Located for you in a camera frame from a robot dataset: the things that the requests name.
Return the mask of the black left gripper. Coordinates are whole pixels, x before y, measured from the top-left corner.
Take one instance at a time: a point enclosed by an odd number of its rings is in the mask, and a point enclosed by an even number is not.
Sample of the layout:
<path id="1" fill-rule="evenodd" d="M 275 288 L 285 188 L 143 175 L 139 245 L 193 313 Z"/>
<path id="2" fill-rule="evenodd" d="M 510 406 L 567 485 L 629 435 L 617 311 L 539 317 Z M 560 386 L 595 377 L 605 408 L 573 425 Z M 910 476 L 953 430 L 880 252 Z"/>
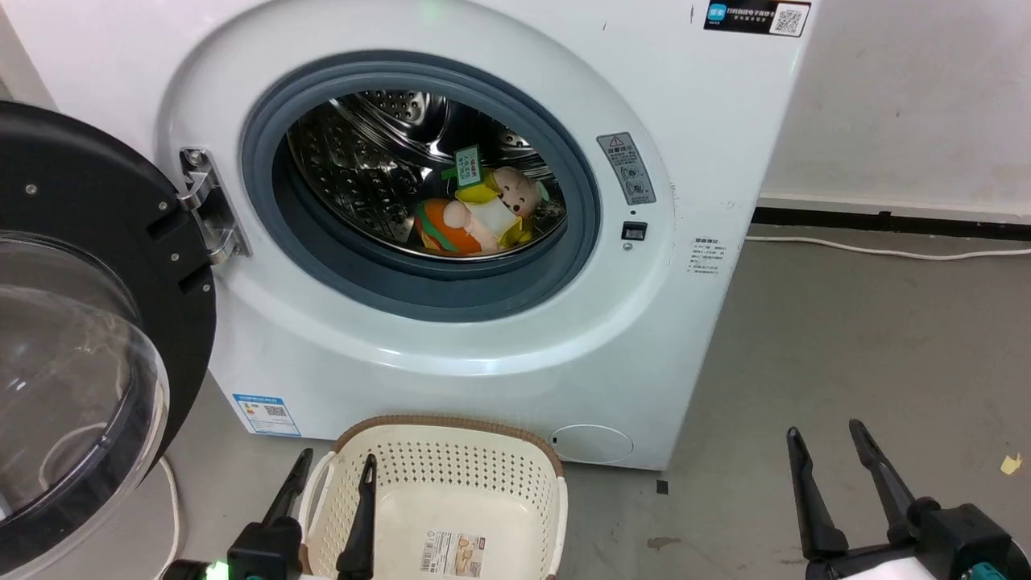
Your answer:
<path id="1" fill-rule="evenodd" d="M 300 452 L 262 523 L 248 524 L 229 547 L 230 579 L 299 579 L 302 575 L 302 527 L 291 514 L 295 500 L 304 491 L 313 455 L 313 448 Z M 358 504 L 346 546 L 336 561 L 337 579 L 375 576 L 376 484 L 377 458 L 369 453 L 358 477 Z"/>

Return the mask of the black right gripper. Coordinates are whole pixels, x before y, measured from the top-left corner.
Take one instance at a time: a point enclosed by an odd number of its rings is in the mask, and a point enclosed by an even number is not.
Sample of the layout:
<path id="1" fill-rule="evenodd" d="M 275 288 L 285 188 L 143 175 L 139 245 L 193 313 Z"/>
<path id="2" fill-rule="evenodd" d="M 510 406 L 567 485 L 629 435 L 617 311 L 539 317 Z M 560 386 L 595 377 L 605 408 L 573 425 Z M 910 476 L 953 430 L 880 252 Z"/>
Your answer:
<path id="1" fill-rule="evenodd" d="M 797 427 L 785 434 L 806 579 L 1028 579 L 1029 557 L 972 503 L 943 509 L 917 498 L 864 422 L 849 421 L 855 452 L 872 475 L 890 543 L 849 549 L 814 482 L 814 462 Z"/>

